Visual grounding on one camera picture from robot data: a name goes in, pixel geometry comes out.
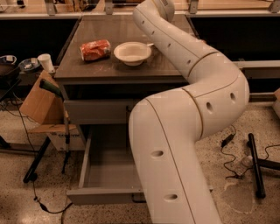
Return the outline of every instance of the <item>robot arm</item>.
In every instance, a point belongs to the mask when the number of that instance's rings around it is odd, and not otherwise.
[[[242,114],[249,86],[226,56],[170,24],[173,14],[170,0],[146,0],[134,10],[135,23],[190,85],[133,108],[131,149],[154,223],[218,224],[194,145]]]

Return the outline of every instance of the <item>gray tabletop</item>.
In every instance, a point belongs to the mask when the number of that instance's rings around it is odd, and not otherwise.
[[[189,24],[185,15],[175,15],[173,23],[188,32]],[[83,61],[79,47],[98,39],[107,39],[110,42],[112,47],[110,57],[91,62]],[[181,78],[180,73],[156,47],[152,47],[152,55],[142,65],[123,64],[115,57],[114,50],[121,43],[129,41],[145,44],[151,42],[134,24],[132,15],[84,16],[73,35],[55,78],[58,81]]]

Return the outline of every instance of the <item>paper cup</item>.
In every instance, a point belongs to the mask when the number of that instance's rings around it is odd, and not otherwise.
[[[43,53],[38,56],[38,61],[40,62],[41,66],[47,71],[49,74],[55,74],[55,70],[53,67],[51,55],[48,53]]]

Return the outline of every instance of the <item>speckled floor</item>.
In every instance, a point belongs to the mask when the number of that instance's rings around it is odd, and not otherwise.
[[[17,108],[9,105],[8,110],[17,114]],[[0,135],[7,142],[27,144],[21,119],[7,111],[0,111]],[[36,127],[35,122],[24,119],[27,129]],[[271,108],[270,102],[250,103],[245,113],[234,123],[234,140],[224,148],[226,153],[236,156],[229,164],[233,170],[246,170],[241,164],[249,155],[248,133],[255,135],[259,157],[264,158],[264,147],[280,144],[280,120]],[[196,143],[197,153],[222,222],[225,224],[278,224],[280,223],[280,172],[262,169],[267,197],[255,197],[254,174],[247,171],[244,179],[225,177],[232,175],[223,164],[232,157],[221,153],[221,140],[233,133],[229,127]],[[41,144],[45,134],[30,134],[33,144]],[[69,189],[78,187],[83,152],[73,151],[66,166],[66,174],[61,174],[64,152],[50,145],[42,158],[36,173],[36,194],[50,211],[56,212],[70,201]],[[269,149],[269,159],[280,162],[280,147]],[[0,223],[151,223],[146,204],[119,205],[72,205],[64,213],[50,214],[41,210],[34,199],[33,184],[23,182],[33,156],[0,153]]]

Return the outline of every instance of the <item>drawer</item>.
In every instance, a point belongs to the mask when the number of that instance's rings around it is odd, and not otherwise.
[[[126,124],[91,125],[79,189],[67,196],[76,205],[144,201]]]
[[[126,123],[137,102],[133,99],[64,101],[71,123]]]

